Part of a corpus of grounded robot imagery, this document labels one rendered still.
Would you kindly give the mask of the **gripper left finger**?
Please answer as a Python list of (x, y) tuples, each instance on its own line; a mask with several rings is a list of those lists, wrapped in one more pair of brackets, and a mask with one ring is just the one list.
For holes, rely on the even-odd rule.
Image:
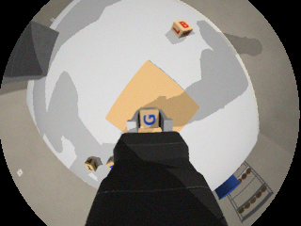
[(136, 110), (134, 116), (131, 120), (127, 120), (127, 132), (128, 133), (138, 133), (137, 129), (140, 128), (140, 110)]

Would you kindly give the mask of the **tan wooden letter block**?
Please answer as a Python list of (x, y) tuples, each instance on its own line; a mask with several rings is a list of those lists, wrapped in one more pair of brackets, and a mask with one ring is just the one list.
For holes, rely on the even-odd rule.
[(96, 171), (96, 169), (99, 167), (97, 160), (94, 158), (88, 158), (87, 161), (85, 162), (85, 165), (88, 170), (91, 171)]
[(109, 159), (107, 160), (106, 164), (105, 164), (108, 168), (112, 169), (112, 167), (114, 166), (114, 155), (112, 155), (111, 157), (109, 157)]
[(140, 111), (140, 128), (158, 128), (159, 127), (159, 110), (155, 107), (141, 107)]
[(173, 23), (171, 30), (178, 38), (181, 38), (188, 36), (193, 30), (193, 27), (186, 20), (179, 20)]

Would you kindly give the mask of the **tan flat mat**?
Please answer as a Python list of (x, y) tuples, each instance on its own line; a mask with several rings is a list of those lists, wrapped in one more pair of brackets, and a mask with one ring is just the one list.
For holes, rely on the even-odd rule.
[(124, 88), (106, 119), (127, 133), (126, 121), (141, 107), (157, 107), (173, 119), (178, 133), (198, 111), (195, 101), (168, 75), (148, 60)]

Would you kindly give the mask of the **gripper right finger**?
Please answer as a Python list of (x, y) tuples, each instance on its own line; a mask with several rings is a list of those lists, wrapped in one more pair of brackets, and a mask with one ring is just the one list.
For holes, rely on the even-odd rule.
[(159, 110), (159, 127), (162, 132), (173, 131), (173, 120), (168, 119), (162, 109)]

